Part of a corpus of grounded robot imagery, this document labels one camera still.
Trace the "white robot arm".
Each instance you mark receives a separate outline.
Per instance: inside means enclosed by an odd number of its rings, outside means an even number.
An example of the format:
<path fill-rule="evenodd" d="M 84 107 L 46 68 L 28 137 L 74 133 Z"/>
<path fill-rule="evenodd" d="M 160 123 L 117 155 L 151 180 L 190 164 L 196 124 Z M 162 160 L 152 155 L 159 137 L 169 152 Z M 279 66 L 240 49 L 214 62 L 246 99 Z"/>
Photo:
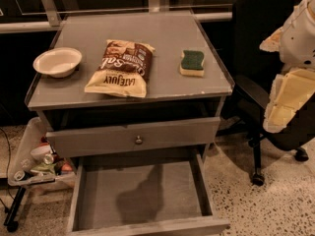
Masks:
<path fill-rule="evenodd" d="M 315 93 L 315 0 L 302 0 L 283 26 L 263 40 L 259 48 L 278 52 L 282 71 L 273 80 L 263 127 L 283 130 Z"/>

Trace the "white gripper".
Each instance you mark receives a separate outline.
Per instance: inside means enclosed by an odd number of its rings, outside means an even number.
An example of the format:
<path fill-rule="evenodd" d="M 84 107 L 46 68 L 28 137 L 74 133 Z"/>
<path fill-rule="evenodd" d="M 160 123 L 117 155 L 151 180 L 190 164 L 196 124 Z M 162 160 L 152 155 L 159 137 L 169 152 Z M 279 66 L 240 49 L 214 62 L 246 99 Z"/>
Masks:
<path fill-rule="evenodd" d="M 313 3 L 300 3 L 283 26 L 259 45 L 263 51 L 278 52 L 286 65 L 300 67 L 285 75 L 276 75 L 273 81 L 263 122 L 269 133 L 283 130 L 315 93 L 314 10 Z"/>

